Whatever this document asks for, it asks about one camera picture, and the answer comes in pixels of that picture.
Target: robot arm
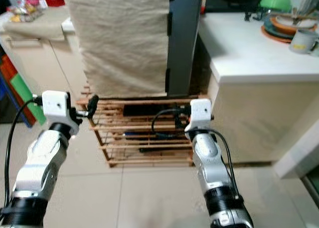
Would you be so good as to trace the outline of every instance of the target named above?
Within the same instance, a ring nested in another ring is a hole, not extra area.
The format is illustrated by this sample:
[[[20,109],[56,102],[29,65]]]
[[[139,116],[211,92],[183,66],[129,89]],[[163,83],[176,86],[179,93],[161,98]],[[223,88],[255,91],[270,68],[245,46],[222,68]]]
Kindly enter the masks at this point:
[[[198,169],[199,183],[209,212],[210,227],[253,228],[244,200],[238,193],[235,178],[228,173],[217,139],[211,133],[214,130],[209,129],[210,100],[193,100],[190,105],[191,117],[185,135],[192,141],[193,162]],[[231,161],[229,165],[230,172],[234,176]]]
[[[43,111],[52,125],[28,148],[27,161],[17,175],[10,203],[2,210],[0,228],[43,227],[46,207],[66,158],[68,140],[77,134],[80,117],[93,116],[97,102],[95,96],[87,112],[76,111],[71,108],[69,94],[56,91],[42,94]],[[190,124],[185,135],[192,141],[193,161],[198,168],[211,228],[253,228],[232,169],[229,175],[217,139],[210,133],[210,120],[210,101],[191,101]]]
[[[80,117],[92,117],[98,97],[88,104],[88,111],[71,107],[69,93],[46,91],[42,94],[43,112],[52,123],[27,152],[27,161],[19,170],[10,203],[2,210],[0,227],[43,227],[48,201],[53,193],[60,166],[66,158],[68,140],[79,131]]]

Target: white mug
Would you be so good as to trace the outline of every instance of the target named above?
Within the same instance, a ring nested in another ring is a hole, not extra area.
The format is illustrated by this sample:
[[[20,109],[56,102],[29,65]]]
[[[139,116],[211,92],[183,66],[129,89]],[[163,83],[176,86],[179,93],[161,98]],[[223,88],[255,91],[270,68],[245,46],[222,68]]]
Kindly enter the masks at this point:
[[[310,30],[299,29],[297,30],[289,49],[299,54],[308,54],[310,50],[318,41],[319,35]]]

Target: floor tile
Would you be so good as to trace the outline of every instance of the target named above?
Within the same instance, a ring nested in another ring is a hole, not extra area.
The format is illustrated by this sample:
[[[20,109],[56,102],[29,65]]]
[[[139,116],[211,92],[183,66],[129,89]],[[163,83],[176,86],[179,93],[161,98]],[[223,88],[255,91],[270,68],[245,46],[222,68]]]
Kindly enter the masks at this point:
[[[46,228],[115,228],[121,173],[59,179],[44,219]]]
[[[305,227],[271,167],[237,168],[235,174],[255,227]],[[195,169],[124,169],[119,228],[209,227],[207,219]]]
[[[0,154],[5,154],[7,136],[10,124],[0,125]],[[27,128],[23,123],[16,125],[10,157],[10,177],[15,178],[17,172],[26,161],[28,146],[38,137],[47,126],[35,124],[33,128]],[[4,164],[4,156],[0,156],[0,164]],[[80,125],[80,131],[70,139],[67,158],[60,168],[60,175],[83,175],[122,172],[122,167],[109,168],[102,151],[98,148],[98,142],[93,131],[89,130],[87,120]]]
[[[271,167],[237,168],[235,177],[255,227],[305,227],[290,196]]]
[[[300,179],[283,179],[284,185],[306,228],[319,228],[319,209]]]
[[[195,169],[124,172],[118,228],[209,227]]]
[[[153,164],[125,164],[124,172],[149,172],[149,171],[169,171],[169,170],[194,169],[189,163],[153,163]]]

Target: dish stack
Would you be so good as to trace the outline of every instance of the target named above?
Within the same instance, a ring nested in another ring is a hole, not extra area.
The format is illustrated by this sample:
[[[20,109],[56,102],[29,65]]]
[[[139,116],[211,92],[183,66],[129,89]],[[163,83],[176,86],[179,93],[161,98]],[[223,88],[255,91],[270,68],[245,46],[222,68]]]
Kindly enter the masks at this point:
[[[292,18],[278,15],[266,18],[261,30],[262,33],[270,39],[291,43],[298,29],[314,31],[316,27],[317,21],[313,19],[302,19],[294,23]]]

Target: cable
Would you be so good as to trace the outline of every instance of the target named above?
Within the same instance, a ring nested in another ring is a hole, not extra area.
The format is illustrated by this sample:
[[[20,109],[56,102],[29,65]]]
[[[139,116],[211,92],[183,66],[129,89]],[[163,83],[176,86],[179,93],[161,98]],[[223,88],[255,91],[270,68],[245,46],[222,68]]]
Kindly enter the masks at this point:
[[[155,132],[155,129],[154,129],[154,124],[155,124],[155,121],[156,119],[161,116],[162,114],[168,114],[168,113],[181,113],[182,109],[167,109],[167,110],[162,110],[160,112],[158,112],[155,117],[153,118],[152,120],[152,132],[153,134],[155,134],[156,136],[159,136],[159,137],[166,137],[166,138],[172,138],[172,137],[176,137],[176,134],[166,134],[166,133],[160,133],[160,132]]]
[[[237,187],[236,180],[235,180],[233,164],[231,162],[231,157],[230,157],[230,150],[229,150],[229,146],[228,146],[228,143],[227,143],[225,137],[219,131],[217,131],[213,128],[194,128],[194,129],[191,129],[187,132],[193,132],[193,131],[199,131],[199,130],[207,130],[211,133],[217,134],[220,137],[220,139],[222,140],[222,142],[224,143],[224,146],[226,148],[227,158],[228,158],[229,170],[230,170],[230,175],[231,175],[231,182],[232,182],[233,188],[235,189],[236,195],[239,196],[239,191],[238,191],[238,187]]]
[[[6,155],[5,155],[5,164],[4,164],[4,206],[3,207],[6,207],[10,201],[9,163],[10,163],[11,143],[12,143],[12,136],[13,136],[14,128],[15,128],[16,122],[19,119],[19,116],[22,113],[23,109],[31,102],[33,102],[33,99],[28,100],[27,102],[24,103],[24,105],[22,105],[22,107],[16,113],[14,120],[12,122],[11,128],[10,128],[8,141],[6,144]]]

